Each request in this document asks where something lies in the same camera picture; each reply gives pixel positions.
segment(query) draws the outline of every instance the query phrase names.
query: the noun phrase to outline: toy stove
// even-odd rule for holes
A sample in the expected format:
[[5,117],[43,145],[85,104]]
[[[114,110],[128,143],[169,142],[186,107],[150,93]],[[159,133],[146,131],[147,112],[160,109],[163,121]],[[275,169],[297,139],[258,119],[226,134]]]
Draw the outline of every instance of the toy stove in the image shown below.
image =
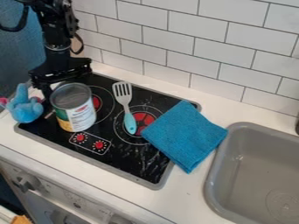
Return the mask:
[[16,132],[150,189],[161,188],[173,164],[141,137],[141,131],[180,99],[133,86],[129,106],[137,132],[130,135],[124,127],[123,107],[112,94],[112,84],[117,80],[91,74],[76,81],[87,84],[93,93],[97,120],[91,128],[66,132],[52,111],[35,122],[17,125]]

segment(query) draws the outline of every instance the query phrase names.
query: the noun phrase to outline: tin can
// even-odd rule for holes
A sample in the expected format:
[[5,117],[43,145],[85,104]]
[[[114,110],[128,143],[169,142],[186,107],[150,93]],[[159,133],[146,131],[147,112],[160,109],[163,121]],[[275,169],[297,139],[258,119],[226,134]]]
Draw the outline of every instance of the tin can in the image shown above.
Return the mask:
[[58,87],[50,96],[60,127],[69,132],[90,128],[96,114],[92,92],[82,83],[68,83]]

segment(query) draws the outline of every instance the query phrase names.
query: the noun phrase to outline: stuffed toy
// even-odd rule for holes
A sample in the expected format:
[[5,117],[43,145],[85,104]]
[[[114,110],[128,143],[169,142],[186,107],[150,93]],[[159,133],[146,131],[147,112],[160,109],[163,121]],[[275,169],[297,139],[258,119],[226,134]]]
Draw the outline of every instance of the stuffed toy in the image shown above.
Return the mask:
[[28,97],[28,89],[24,83],[18,84],[15,98],[6,104],[13,119],[19,123],[31,123],[38,119],[44,108],[38,97]]

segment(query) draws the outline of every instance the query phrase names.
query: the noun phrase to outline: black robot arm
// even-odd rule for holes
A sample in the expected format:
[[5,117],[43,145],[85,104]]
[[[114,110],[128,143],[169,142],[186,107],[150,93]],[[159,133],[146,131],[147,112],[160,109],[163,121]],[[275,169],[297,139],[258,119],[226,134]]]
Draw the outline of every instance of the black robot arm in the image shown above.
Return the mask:
[[[45,62],[29,72],[32,85],[41,89],[48,100],[52,90],[50,85],[60,81],[75,79],[92,72],[91,60],[72,58],[70,52],[83,51],[83,41],[76,33],[79,20],[74,16],[71,0],[15,0],[24,5],[23,15],[16,27],[0,24],[0,29],[18,32],[26,25],[29,7],[38,15],[45,43]],[[71,39],[81,42],[79,51],[71,48]]]

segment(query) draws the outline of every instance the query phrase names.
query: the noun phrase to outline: spatula handle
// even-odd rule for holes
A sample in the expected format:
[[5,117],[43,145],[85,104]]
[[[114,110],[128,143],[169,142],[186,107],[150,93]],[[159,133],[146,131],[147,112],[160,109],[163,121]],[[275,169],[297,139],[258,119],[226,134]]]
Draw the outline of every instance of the spatula handle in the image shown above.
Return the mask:
[[124,123],[129,134],[134,135],[137,130],[136,120],[131,113],[126,113],[124,116]]

